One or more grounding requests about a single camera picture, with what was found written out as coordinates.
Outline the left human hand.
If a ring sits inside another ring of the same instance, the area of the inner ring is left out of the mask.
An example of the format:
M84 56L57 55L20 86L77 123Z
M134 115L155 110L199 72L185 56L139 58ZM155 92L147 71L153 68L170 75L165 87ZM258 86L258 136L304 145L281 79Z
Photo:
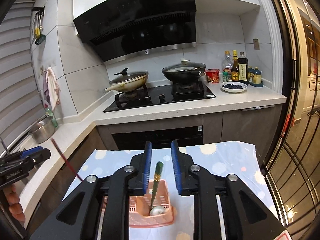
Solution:
M11 215L19 222L25 222L25 215L23 213L23 208L20 204L19 195L16 192L16 187L14 184L7 186L4 189L5 197L9 203L9 211Z

